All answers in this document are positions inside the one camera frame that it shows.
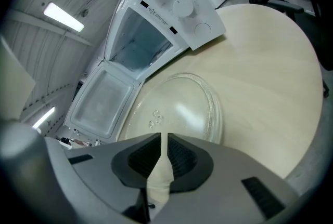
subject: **warning label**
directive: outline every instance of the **warning label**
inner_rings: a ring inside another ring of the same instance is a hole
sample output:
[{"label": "warning label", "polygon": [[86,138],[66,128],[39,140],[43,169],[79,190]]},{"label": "warning label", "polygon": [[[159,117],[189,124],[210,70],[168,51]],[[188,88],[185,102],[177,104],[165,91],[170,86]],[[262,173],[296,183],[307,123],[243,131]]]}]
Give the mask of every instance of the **warning label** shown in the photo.
[{"label": "warning label", "polygon": [[150,12],[152,15],[156,16],[156,18],[158,18],[158,19],[159,19],[164,25],[168,25],[167,22],[164,21],[164,19],[163,19],[161,16],[159,16],[159,15],[157,14],[157,12],[156,12],[154,9],[149,8],[149,12]]}]

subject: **ceiling light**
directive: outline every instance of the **ceiling light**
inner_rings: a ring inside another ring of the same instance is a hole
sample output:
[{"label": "ceiling light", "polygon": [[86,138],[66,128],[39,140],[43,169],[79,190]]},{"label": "ceiling light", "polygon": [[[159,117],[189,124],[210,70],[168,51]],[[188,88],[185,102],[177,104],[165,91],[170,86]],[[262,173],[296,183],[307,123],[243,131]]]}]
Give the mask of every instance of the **ceiling light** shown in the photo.
[{"label": "ceiling light", "polygon": [[53,112],[54,112],[55,107],[51,108],[48,112],[44,114],[43,117],[41,117],[33,126],[32,128],[37,129],[43,121],[45,121]]},{"label": "ceiling light", "polygon": [[70,28],[73,28],[74,30],[77,30],[78,32],[81,32],[84,28],[84,25],[77,21],[74,17],[70,16],[67,12],[60,9],[57,5],[50,2],[45,10],[43,11],[43,14],[46,16],[51,17],[52,19],[55,19],[58,22],[61,22],[65,25],[67,25]]}]

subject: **ceiling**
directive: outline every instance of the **ceiling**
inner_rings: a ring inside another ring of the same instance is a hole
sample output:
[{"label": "ceiling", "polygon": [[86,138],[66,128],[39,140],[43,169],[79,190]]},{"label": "ceiling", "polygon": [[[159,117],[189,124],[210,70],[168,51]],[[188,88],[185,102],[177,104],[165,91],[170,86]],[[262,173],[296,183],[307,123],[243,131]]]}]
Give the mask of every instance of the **ceiling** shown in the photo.
[{"label": "ceiling", "polygon": [[[81,33],[43,15],[49,2],[85,25]],[[63,124],[81,75],[107,35],[118,0],[13,0],[2,24],[4,38],[36,81],[20,120],[34,124],[51,107],[41,126],[52,136]]]}]

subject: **white microwave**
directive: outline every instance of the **white microwave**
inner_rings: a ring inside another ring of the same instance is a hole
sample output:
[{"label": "white microwave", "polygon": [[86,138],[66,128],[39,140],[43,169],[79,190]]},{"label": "white microwave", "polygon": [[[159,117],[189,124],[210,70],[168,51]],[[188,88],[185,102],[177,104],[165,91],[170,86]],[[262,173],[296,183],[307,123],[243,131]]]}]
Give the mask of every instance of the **white microwave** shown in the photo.
[{"label": "white microwave", "polygon": [[91,140],[115,142],[144,80],[185,49],[224,33],[209,0],[120,0],[104,59],[77,93],[65,125]]}]

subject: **round wooden table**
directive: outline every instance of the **round wooden table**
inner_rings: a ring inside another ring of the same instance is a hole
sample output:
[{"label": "round wooden table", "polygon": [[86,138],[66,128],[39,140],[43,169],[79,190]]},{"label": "round wooden table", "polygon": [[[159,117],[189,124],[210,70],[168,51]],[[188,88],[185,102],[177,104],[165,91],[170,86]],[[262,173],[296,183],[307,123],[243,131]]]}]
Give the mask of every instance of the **round wooden table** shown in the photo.
[{"label": "round wooden table", "polygon": [[147,81],[123,132],[133,109],[154,86],[172,74],[193,73],[218,96],[222,144],[285,178],[306,153],[321,114],[323,84],[316,54],[302,30],[279,11],[241,4],[217,12],[225,35],[186,51]]}]

